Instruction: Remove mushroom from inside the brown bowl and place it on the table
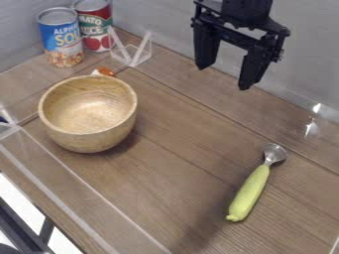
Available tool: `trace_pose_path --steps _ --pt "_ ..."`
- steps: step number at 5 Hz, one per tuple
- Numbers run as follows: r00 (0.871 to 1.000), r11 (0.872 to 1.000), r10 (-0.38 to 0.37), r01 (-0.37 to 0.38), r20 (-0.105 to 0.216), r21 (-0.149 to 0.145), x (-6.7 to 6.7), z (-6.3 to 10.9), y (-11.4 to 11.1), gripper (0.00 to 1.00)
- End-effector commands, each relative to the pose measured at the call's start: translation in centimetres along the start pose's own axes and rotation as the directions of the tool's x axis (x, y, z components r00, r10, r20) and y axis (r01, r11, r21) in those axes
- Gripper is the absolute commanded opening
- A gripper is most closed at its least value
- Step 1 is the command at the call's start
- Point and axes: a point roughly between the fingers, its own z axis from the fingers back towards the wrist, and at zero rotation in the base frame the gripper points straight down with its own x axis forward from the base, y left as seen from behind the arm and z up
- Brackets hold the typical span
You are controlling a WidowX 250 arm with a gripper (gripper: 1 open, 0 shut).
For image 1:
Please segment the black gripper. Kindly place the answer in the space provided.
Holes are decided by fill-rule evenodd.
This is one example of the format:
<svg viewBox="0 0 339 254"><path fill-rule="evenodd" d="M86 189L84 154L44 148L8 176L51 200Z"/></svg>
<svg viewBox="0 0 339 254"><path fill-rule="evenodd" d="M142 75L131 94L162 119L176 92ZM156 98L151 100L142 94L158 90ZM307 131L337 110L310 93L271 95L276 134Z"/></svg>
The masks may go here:
<svg viewBox="0 0 339 254"><path fill-rule="evenodd" d="M276 36L274 54L268 48L255 45L244 56L239 78L240 90L250 89L260 82L263 74L272 60L278 62L283 54L284 39L290 36L290 30L270 18L274 0L194 0L196 5L195 17L202 11L215 14L223 24L234 27L264 31ZM220 37L218 30L204 24L194 25L195 63L199 69L204 69L216 62Z"/></svg>

